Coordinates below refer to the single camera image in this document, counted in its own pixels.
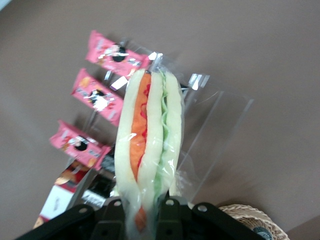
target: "red packaging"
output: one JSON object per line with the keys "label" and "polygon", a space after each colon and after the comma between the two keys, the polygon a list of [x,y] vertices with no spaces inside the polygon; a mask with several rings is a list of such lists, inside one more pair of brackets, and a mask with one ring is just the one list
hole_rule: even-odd
{"label": "red packaging", "polygon": [[100,170],[101,162],[111,148],[62,120],[58,122],[60,126],[58,132],[50,138],[51,144],[83,165]]}
{"label": "red packaging", "polygon": [[72,88],[72,96],[95,109],[113,125],[118,126],[124,101],[82,68]]}
{"label": "red packaging", "polygon": [[90,168],[75,160],[60,174],[33,226],[34,229],[67,210],[80,181],[85,177],[89,170]]}
{"label": "red packaging", "polygon": [[147,55],[125,49],[96,30],[90,34],[85,59],[127,79],[136,70],[146,68],[150,63]]}

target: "brown surface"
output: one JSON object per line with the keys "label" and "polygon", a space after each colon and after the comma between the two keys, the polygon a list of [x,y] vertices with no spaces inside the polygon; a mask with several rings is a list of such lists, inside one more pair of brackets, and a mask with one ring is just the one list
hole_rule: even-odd
{"label": "brown surface", "polygon": [[48,138],[57,119],[90,112],[69,93],[97,29],[253,97],[197,200],[250,204],[292,240],[319,239],[319,12],[318,1],[13,0],[0,11],[0,238],[32,228],[66,165]]}

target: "wrapped sandwich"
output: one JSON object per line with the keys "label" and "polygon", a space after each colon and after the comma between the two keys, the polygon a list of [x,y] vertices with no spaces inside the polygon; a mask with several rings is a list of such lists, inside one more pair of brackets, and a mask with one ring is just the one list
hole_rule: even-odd
{"label": "wrapped sandwich", "polygon": [[181,96],[170,72],[140,69],[129,80],[114,163],[131,238],[153,231],[158,198],[174,181],[182,142]]}

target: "wicker basket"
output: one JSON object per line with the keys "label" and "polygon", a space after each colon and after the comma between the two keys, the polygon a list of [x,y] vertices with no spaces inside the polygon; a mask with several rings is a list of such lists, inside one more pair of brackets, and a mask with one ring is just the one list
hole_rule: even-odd
{"label": "wicker basket", "polygon": [[251,230],[255,227],[263,227],[267,229],[272,234],[273,240],[289,240],[288,235],[263,211],[260,211],[249,205],[240,204],[221,206],[219,209],[238,220]]}

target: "printed label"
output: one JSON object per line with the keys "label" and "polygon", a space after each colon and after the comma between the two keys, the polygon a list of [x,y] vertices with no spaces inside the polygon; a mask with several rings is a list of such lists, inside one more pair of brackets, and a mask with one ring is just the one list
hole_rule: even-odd
{"label": "printed label", "polygon": [[84,203],[91,203],[99,208],[102,208],[104,205],[106,198],[90,191],[86,190],[83,193],[82,200],[84,200]]}

